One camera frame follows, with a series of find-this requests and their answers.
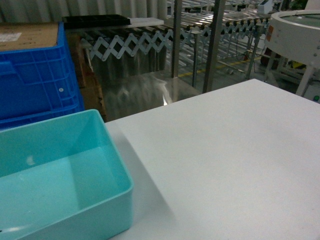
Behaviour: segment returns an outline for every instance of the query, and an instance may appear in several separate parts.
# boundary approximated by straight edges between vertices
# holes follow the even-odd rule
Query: plastic crate
[[[97,110],[0,139],[0,239],[105,240],[131,226],[133,181]]]
[[[43,120],[74,114],[85,110],[83,99],[79,92],[72,99],[70,99],[70,101],[73,101],[74,104],[53,111],[44,111],[9,119],[2,119],[0,120],[0,131],[8,128],[14,128],[26,124],[40,122]]]
[[[78,88],[62,22],[56,46],[0,51],[0,120],[74,106]]]

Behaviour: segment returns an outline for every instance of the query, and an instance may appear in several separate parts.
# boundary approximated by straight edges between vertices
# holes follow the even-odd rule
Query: metal pole
[[[254,61],[255,61],[255,56],[256,56],[256,52],[257,52],[260,36],[261,36],[263,30],[264,30],[264,26],[263,25],[258,25],[257,24],[255,26],[256,33],[255,33],[255,38],[254,38],[254,47],[253,47],[252,56],[251,56],[250,63],[249,63],[249,68],[248,68],[248,71],[246,72],[246,75],[245,75],[245,79],[247,79],[247,80],[250,79],[252,66],[253,66]]]
[[[315,72],[315,68],[312,66],[306,66],[305,72],[303,74],[303,77],[301,79],[301,82],[298,86],[298,89],[296,90],[296,93],[298,96],[303,96],[309,86],[309,80],[312,77],[312,75]]]
[[[199,50],[199,35],[200,31],[194,34],[194,46],[193,46],[193,72],[192,72],[192,87],[196,87],[197,70],[198,70],[198,50]]]
[[[171,77],[178,77],[182,0],[174,0]]]
[[[203,91],[202,91],[203,93],[212,91],[225,6],[226,6],[226,0],[215,1],[214,11],[213,11],[213,21],[210,26],[211,35],[210,35],[210,43],[209,43],[209,49],[208,49],[208,57],[206,61],[206,71],[205,71]]]

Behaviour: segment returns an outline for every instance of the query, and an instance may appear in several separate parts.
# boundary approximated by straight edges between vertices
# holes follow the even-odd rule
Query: table surface
[[[319,240],[320,106],[249,80],[106,123],[134,180],[115,240]]]

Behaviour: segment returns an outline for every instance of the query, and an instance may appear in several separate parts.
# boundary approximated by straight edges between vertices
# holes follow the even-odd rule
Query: roller conveyor
[[[223,24],[233,23],[234,25],[241,24],[245,22],[249,23],[253,21],[255,24],[257,22],[268,22],[270,14],[261,14],[257,13],[255,10],[238,12],[238,11],[224,11],[223,15]],[[210,26],[213,19],[212,13],[205,14],[192,14],[192,13],[183,13],[181,17],[181,27],[189,29],[190,27],[198,26],[202,29]],[[164,25],[167,27],[173,27],[173,18],[168,18],[164,21]]]

